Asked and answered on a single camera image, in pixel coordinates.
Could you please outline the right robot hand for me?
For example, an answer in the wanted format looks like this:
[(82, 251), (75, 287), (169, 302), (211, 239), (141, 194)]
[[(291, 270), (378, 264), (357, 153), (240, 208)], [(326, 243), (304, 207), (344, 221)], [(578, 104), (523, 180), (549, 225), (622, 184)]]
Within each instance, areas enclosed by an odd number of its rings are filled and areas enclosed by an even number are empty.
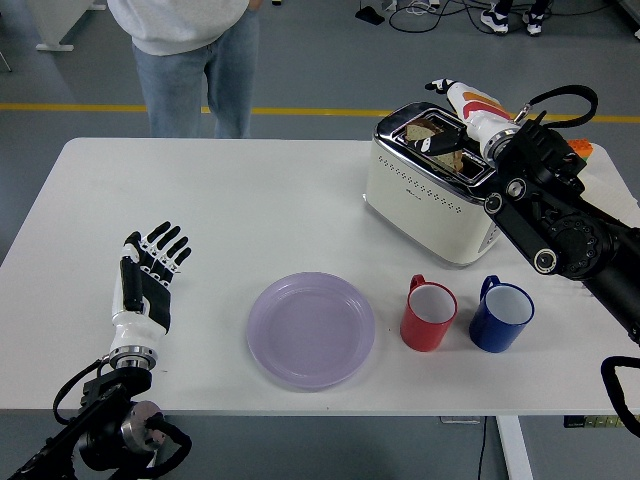
[(427, 83), (425, 89), (446, 96), (467, 135), (479, 144), (485, 160), (493, 160), (518, 130), (498, 100), (465, 83), (442, 78)]

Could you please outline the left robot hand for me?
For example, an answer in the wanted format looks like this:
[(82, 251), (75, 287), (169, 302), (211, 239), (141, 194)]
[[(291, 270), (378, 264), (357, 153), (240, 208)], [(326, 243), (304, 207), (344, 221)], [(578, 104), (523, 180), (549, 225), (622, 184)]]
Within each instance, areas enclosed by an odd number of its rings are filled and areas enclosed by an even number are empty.
[(130, 346), (153, 350), (168, 333), (170, 285), (190, 254), (188, 238), (169, 221), (125, 239), (112, 304), (113, 351)]

